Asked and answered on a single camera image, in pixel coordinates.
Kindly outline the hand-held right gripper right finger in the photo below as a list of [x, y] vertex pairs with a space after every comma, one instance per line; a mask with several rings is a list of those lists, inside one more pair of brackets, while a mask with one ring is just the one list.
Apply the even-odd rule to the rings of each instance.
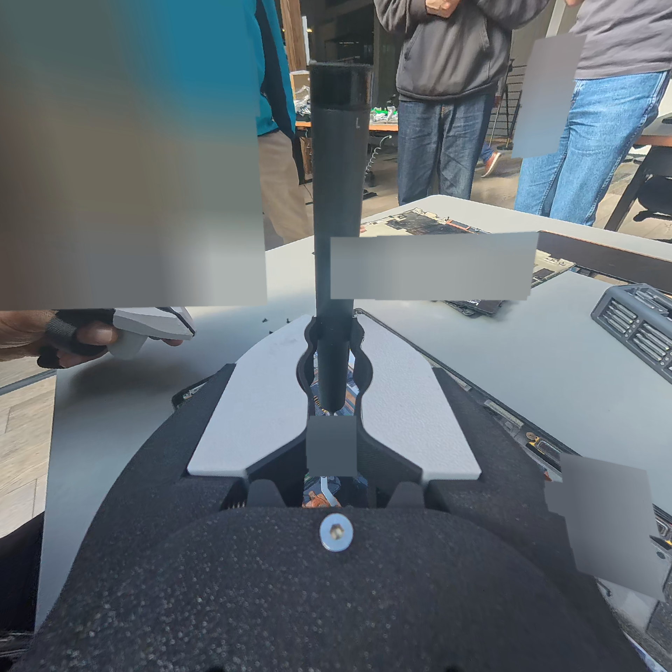
[[481, 468], [430, 363], [370, 317], [357, 322], [364, 338], [356, 359], [372, 365], [359, 395], [364, 431], [418, 467], [421, 479], [477, 479]]

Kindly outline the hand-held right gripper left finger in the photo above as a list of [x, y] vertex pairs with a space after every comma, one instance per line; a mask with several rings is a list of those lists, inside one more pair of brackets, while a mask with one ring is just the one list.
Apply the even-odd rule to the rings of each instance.
[[293, 320], [239, 358], [189, 462], [190, 475], [248, 477], [306, 429], [308, 398], [297, 367], [311, 320]]

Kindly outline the black laptop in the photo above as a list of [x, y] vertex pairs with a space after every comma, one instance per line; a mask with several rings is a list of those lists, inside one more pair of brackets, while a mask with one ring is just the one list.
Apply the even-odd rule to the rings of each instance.
[[[512, 413], [501, 406], [491, 395], [470, 385], [453, 372], [447, 374], [472, 399], [474, 399], [533, 459], [544, 476], [552, 481], [561, 481], [560, 457], [569, 454], [569, 449], [560, 445], [548, 433], [534, 429], [519, 413]], [[659, 555], [671, 561], [671, 515], [657, 506], [653, 507], [658, 533], [652, 540], [660, 549]], [[665, 602], [658, 602], [646, 616], [648, 607], [635, 607], [634, 597], [625, 598], [617, 607], [617, 615], [626, 624], [626, 630], [634, 633], [636, 648], [643, 652], [646, 665], [652, 671], [671, 670], [671, 572], [663, 585]]]

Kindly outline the black laptop battery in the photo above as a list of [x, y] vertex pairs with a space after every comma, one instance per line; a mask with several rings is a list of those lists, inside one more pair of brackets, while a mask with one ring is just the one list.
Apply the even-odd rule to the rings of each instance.
[[478, 316], [493, 317], [496, 315], [505, 300], [467, 300], [467, 301], [443, 301], [448, 306], [460, 311], [463, 315], [476, 318]]

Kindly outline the laptop bottom cover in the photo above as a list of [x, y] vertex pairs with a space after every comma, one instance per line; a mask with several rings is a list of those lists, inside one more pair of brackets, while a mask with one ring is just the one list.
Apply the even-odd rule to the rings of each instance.
[[[404, 211], [400, 214], [385, 216], [371, 223], [360, 226], [360, 237], [375, 237], [378, 235], [429, 235], [429, 234], [486, 234], [486, 231], [475, 226], [463, 224], [451, 218], [442, 218], [439, 215], [424, 211], [420, 208]], [[562, 258], [555, 258], [540, 249], [535, 251], [535, 260], [532, 273], [532, 287], [556, 278], [561, 273], [575, 271], [576, 264]]]

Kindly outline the black electric screwdriver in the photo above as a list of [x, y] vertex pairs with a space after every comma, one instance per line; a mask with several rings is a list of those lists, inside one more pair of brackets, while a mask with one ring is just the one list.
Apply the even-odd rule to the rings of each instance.
[[331, 238], [358, 237], [370, 127], [372, 67], [310, 65], [318, 397], [345, 404], [353, 300], [331, 298]]

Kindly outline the white desk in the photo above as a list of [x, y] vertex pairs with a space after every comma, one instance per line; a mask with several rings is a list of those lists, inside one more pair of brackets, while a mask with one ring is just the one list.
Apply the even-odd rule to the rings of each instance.
[[[286, 318], [314, 314], [312, 253], [312, 239], [266, 252], [267, 304], [190, 307], [197, 336], [179, 348], [151, 341], [131, 361], [105, 356], [57, 373], [38, 626], [101, 502], [169, 416], [172, 396]], [[671, 513], [671, 384], [592, 320], [607, 287], [566, 272], [491, 320], [426, 301], [356, 306], [576, 453], [646, 470], [653, 503]]]

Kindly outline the black wood-edged desk panel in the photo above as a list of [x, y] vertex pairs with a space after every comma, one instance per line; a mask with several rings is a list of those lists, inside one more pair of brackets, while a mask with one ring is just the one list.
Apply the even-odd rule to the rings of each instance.
[[555, 258], [622, 281], [645, 283], [671, 293], [671, 262], [549, 231], [538, 234], [538, 248]]

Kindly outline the black desk leg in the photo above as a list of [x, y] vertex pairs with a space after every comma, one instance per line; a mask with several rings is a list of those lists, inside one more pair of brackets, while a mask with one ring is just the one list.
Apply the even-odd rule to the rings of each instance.
[[610, 215], [607, 224], [604, 226], [604, 230], [618, 231], [621, 227], [626, 215], [629, 213], [636, 200], [639, 189], [641, 189], [645, 181], [652, 175], [652, 166], [655, 164], [655, 157], [652, 156], [652, 154], [655, 154], [655, 152], [651, 150], [634, 173], [634, 176]]

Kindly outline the grey wood-edged desk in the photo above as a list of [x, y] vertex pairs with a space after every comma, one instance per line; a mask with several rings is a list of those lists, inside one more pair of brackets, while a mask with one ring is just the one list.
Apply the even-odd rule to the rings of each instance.
[[659, 116], [643, 130], [634, 143], [634, 147], [642, 146], [671, 147], [671, 113]]

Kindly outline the person's left hand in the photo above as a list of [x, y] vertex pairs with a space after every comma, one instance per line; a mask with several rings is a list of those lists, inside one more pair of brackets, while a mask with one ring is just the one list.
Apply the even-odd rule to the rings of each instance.
[[[55, 314], [55, 310], [48, 309], [1, 311], [1, 361], [38, 357], [39, 350], [46, 345], [46, 325]], [[78, 331], [80, 342], [104, 347], [115, 343], [118, 336], [115, 327], [99, 321]]]

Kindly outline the grey screwdriver bit case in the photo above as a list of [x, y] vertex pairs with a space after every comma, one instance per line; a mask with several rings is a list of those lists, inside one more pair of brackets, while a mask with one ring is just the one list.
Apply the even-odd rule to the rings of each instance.
[[592, 319], [671, 382], [671, 298], [645, 283], [611, 286]]

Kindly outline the person's dark clothing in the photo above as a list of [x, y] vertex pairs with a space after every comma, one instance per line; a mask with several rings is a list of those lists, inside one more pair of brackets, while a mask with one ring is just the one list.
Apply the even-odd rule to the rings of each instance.
[[1, 538], [1, 670], [25, 652], [36, 623], [44, 514]]

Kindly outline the cluttered wood-edged table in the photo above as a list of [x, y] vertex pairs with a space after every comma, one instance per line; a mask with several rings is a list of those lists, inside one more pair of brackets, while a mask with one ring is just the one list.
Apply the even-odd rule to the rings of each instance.
[[[296, 128], [310, 128], [310, 114], [299, 114]], [[398, 132], [398, 110], [395, 106], [374, 107], [370, 110], [369, 130], [371, 132]]]

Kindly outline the black tripod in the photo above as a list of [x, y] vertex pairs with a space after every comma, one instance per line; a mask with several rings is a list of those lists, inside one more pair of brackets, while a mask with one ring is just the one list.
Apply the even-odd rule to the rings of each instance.
[[500, 81], [486, 134], [487, 142], [500, 151], [513, 147], [525, 68], [525, 64], [510, 59], [506, 76]]

